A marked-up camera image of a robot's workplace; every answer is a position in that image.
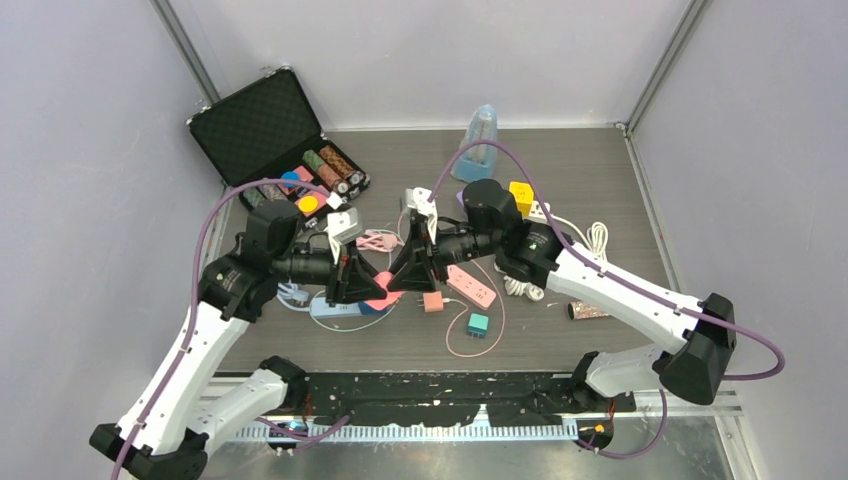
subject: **battery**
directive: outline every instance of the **battery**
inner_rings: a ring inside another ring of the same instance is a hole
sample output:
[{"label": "battery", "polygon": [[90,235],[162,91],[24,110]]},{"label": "battery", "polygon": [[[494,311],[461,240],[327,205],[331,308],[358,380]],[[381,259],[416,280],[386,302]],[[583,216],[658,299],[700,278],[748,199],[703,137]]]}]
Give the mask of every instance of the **battery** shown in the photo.
[{"label": "battery", "polygon": [[318,150],[318,155],[327,162],[328,165],[333,167],[339,175],[344,177],[345,180],[350,182],[351,185],[356,186],[362,183],[362,180],[365,178],[365,174],[360,171],[355,170],[347,161],[339,155],[333,147],[327,145],[326,147]]},{"label": "battery", "polygon": [[335,190],[339,194],[345,194],[350,190],[350,184],[347,183],[336,173],[335,170],[332,169],[329,165],[327,165],[324,160],[315,153],[314,150],[307,150],[303,152],[303,163],[306,164],[309,168],[311,168],[324,183],[330,187],[331,190]]}]

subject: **blue power strip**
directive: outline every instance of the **blue power strip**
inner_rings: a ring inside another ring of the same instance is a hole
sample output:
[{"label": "blue power strip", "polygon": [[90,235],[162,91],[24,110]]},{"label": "blue power strip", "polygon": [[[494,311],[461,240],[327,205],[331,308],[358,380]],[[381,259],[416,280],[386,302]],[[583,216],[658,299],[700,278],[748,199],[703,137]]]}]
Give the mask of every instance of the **blue power strip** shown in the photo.
[{"label": "blue power strip", "polygon": [[362,311],[359,309],[359,304],[341,304],[337,303],[335,307],[327,305],[325,297],[316,297],[312,300],[312,305],[309,306],[309,313],[313,317],[321,318],[341,318],[341,317],[361,317]]}]

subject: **pink power strip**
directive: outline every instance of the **pink power strip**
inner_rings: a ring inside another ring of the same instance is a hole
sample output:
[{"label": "pink power strip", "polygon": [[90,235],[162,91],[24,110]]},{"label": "pink power strip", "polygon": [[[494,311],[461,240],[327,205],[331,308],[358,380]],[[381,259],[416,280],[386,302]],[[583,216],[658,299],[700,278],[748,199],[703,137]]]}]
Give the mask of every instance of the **pink power strip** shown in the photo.
[{"label": "pink power strip", "polygon": [[448,265],[448,286],[483,310],[488,309],[498,297],[491,288],[483,285],[456,265]]}]

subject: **teal cube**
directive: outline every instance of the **teal cube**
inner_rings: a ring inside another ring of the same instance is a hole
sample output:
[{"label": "teal cube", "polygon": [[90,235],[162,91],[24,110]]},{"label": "teal cube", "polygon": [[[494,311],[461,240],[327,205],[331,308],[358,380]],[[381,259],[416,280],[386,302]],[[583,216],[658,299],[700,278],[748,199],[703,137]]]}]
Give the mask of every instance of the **teal cube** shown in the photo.
[{"label": "teal cube", "polygon": [[489,317],[472,313],[468,318],[468,334],[474,338],[483,338],[489,330]]}]

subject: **robotic arm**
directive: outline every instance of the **robotic arm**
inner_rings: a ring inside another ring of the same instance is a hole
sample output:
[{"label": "robotic arm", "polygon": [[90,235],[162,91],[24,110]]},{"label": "robotic arm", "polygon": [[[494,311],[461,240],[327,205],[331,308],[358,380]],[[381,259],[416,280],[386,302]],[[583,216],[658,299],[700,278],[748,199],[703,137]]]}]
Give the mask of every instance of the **robotic arm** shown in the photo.
[{"label": "robotic arm", "polygon": [[198,406],[200,395],[227,351],[261,316],[277,283],[323,285],[330,303],[386,297],[375,281],[377,270],[359,255],[362,233],[355,209],[328,215],[329,249],[296,242],[303,227],[297,207],[266,202],[251,212],[235,249],[210,263],[200,281],[200,304],[191,346],[182,350],[181,333],[133,407],[117,424],[99,425],[89,443],[113,461],[162,380],[170,380],[145,424],[127,448],[122,466],[140,480],[195,480],[207,459],[257,416],[279,407],[299,407],[308,393],[305,372],[280,357],[264,360],[238,388],[212,404]]},{"label": "robotic arm", "polygon": [[[600,261],[567,238],[577,255],[565,250],[553,228],[523,220],[511,193],[494,180],[479,180],[463,190],[467,222],[440,218],[430,191],[407,190],[401,206],[409,212],[410,233],[390,267],[389,290],[432,292],[447,279],[447,266],[495,255],[509,276],[565,293],[614,315],[654,343],[619,353],[587,353],[572,376],[572,395],[595,408],[620,393],[666,388],[691,403],[709,405],[736,346],[727,329],[682,315],[684,308],[734,322],[733,305],[715,293],[701,301],[654,285],[611,264],[598,272],[581,259]],[[451,224],[438,229],[439,222]],[[661,307],[612,281],[617,275],[642,291],[667,298],[677,308]]]},{"label": "robotic arm", "polygon": [[[563,248],[553,229],[522,219],[512,194],[493,180],[469,184],[463,191],[467,222],[438,217],[428,202],[430,192],[407,190],[402,207],[410,214],[409,237],[390,267],[389,290],[435,291],[448,278],[447,267],[495,255],[497,265],[519,281],[532,282],[603,308],[647,335],[652,345],[619,353],[587,353],[575,370],[571,396],[585,408],[603,407],[623,392],[664,386],[697,404],[710,404],[736,345],[725,328],[680,315],[698,309],[733,322],[733,306],[712,294],[699,302],[653,285],[607,264],[597,272]],[[450,224],[439,229],[440,223]],[[181,339],[156,372],[150,385],[116,424],[99,425],[89,443],[140,480],[196,480],[207,459],[251,420],[278,407],[299,407],[307,394],[305,372],[280,357],[264,360],[240,387],[209,406],[198,406],[226,352],[274,298],[277,283],[323,285],[328,303],[383,299],[386,291],[377,270],[359,255],[356,238],[362,227],[355,209],[328,216],[329,248],[297,242],[303,223],[288,201],[261,204],[251,212],[233,251],[210,263],[200,281],[200,304],[190,347]],[[578,255],[592,258],[581,245]],[[615,274],[643,291],[665,296],[677,310],[657,308],[606,278]],[[173,359],[183,355],[173,370]],[[162,380],[169,378],[143,425],[136,419],[148,407]],[[137,434],[130,441],[130,432]]]}]

